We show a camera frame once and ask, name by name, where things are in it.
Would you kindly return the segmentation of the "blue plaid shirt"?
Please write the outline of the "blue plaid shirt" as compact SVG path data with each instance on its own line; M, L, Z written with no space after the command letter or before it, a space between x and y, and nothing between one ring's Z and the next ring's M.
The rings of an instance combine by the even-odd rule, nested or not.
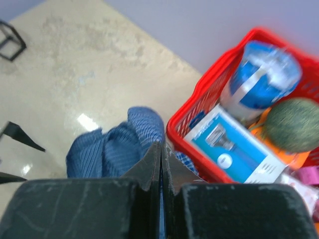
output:
M96 129L75 139L66 156L67 177L68 179L122 177L144 158L154 143L160 143L161 147L163 144L168 144L161 117L150 108L132 107L128 110L127 120L108 132ZM178 160L198 176L188 156L178 151L174 153ZM161 239L160 229L165 224L162 188L161 161L158 239Z

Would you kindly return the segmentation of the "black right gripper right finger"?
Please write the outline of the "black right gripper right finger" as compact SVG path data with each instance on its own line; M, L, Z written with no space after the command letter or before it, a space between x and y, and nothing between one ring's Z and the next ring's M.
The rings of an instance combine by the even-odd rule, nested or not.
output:
M297 191L285 184L210 184L168 144L161 152L163 239L316 239Z

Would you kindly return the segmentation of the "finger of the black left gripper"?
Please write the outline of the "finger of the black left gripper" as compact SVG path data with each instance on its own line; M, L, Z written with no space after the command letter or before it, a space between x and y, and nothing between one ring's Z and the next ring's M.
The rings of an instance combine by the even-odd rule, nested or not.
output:
M0 173L0 184L24 181L26 181L25 178L3 172Z
M35 143L19 125L13 122L8 121L6 123L4 128L0 131L0 137L3 135L9 136L13 140L16 140L39 151L46 151L43 147Z

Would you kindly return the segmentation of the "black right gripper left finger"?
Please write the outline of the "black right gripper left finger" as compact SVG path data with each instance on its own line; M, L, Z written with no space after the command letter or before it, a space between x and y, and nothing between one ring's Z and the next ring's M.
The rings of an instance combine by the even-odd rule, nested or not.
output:
M161 144L119 178L32 180L0 221L3 239L157 239Z

